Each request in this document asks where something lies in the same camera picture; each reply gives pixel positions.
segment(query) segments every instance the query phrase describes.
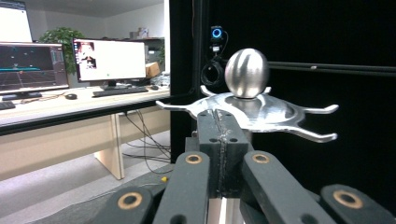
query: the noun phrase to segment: white desk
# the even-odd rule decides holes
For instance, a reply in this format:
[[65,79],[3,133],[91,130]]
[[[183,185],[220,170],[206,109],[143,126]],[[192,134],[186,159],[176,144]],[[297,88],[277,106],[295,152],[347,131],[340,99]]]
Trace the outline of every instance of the white desk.
[[[77,100],[63,96],[48,101],[36,101],[15,109],[0,111],[0,127],[29,120],[56,118],[103,107],[135,104],[169,96],[168,89],[117,96],[92,98],[99,88],[81,88],[43,92],[43,97],[67,91]],[[169,130],[169,111],[156,106],[142,108],[145,124],[152,134]],[[142,127],[138,116],[129,118]],[[124,178],[120,145],[143,137],[123,113],[83,119],[26,132],[0,136],[0,180],[22,175],[62,161],[94,153],[95,157],[117,178]]]

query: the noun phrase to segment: blue light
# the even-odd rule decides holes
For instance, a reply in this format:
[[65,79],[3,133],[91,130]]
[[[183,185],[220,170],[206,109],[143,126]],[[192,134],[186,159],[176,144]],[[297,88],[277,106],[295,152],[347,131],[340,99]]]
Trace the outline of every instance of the blue light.
[[219,38],[219,37],[221,37],[221,35],[222,35],[222,31],[221,31],[221,29],[219,29],[219,28],[214,29],[214,30],[212,31],[212,36],[213,36],[214,38]]

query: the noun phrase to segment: silver metal sphere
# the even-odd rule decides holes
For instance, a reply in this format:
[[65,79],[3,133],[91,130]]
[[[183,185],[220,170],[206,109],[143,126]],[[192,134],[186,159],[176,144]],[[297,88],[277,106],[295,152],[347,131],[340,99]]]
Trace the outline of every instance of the silver metal sphere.
[[225,82],[239,98],[251,99],[265,90],[269,77],[268,62],[256,49],[240,49],[227,62]]

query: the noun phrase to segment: floor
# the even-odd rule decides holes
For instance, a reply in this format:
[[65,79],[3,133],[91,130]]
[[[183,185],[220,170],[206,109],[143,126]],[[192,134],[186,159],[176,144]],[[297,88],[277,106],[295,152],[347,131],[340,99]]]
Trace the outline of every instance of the floor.
[[[169,148],[169,131],[154,134],[153,139]],[[29,223],[48,217],[77,203],[104,194],[123,183],[163,167],[169,156],[155,142],[146,139],[122,145],[125,178],[117,180],[93,155],[56,164],[26,175],[0,181],[0,224]],[[126,156],[162,158],[160,161]]]

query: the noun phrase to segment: computer mouse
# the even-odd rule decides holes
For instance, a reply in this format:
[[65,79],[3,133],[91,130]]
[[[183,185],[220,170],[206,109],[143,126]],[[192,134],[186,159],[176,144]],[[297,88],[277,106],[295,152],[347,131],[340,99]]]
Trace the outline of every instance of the computer mouse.
[[69,94],[65,95],[64,98],[66,98],[67,100],[76,100],[77,95],[74,93],[69,93]]
[[159,87],[156,86],[156,85],[152,85],[152,86],[151,86],[151,89],[154,90],[154,91],[157,91],[157,90],[159,89]]

